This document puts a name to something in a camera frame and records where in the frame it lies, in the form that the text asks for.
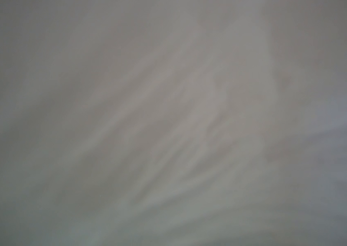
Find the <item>white plastic bag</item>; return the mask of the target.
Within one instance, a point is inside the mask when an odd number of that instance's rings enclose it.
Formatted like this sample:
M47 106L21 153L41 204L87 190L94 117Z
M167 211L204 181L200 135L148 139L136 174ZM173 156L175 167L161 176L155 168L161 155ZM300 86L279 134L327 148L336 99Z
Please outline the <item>white plastic bag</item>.
M347 246L347 1L0 1L0 246Z

